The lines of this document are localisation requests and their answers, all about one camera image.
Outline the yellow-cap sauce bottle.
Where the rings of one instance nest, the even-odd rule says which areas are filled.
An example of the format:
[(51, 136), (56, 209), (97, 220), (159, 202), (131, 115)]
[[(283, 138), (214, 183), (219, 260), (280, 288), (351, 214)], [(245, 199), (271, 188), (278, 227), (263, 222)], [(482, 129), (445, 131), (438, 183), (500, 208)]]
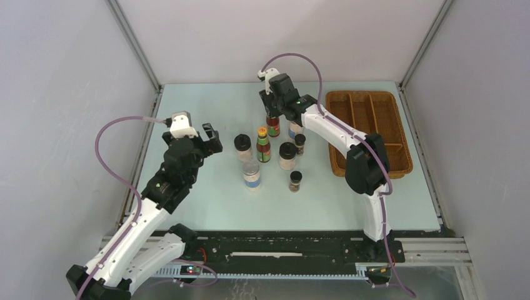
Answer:
[(271, 159), (271, 144), (267, 127), (259, 127), (256, 142), (257, 160), (260, 163), (268, 163)]
[(280, 135), (280, 120), (278, 117), (266, 116), (266, 127), (268, 136), (275, 138)]

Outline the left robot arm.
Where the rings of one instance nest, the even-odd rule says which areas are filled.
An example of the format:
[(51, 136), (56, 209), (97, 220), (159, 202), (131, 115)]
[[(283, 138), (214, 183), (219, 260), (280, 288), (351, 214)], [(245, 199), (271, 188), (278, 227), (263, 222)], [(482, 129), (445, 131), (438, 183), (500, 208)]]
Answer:
[(162, 241), (139, 254), (143, 244), (189, 195), (204, 160), (223, 150), (219, 133), (203, 124), (208, 140), (193, 127), (163, 134), (164, 161), (139, 195), (136, 210), (110, 242), (85, 265), (66, 274), (76, 299), (130, 299), (135, 290), (170, 261), (190, 260), (199, 251), (198, 235), (183, 224), (170, 227)]

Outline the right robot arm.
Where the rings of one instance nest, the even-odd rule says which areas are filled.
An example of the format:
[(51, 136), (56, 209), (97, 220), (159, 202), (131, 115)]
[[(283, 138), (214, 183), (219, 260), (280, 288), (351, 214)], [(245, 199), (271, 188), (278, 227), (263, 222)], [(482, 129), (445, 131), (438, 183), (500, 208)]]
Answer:
[(364, 255), (371, 261), (380, 261), (389, 252), (384, 240), (390, 231), (386, 197), (393, 192), (383, 138), (347, 125), (314, 97), (300, 95), (286, 73), (272, 68), (259, 71), (257, 76), (264, 82), (264, 89), (259, 95), (270, 116), (284, 116), (288, 121), (316, 133), (345, 158), (344, 178), (347, 185), (365, 197), (362, 204), (363, 231), (369, 240), (363, 245)]

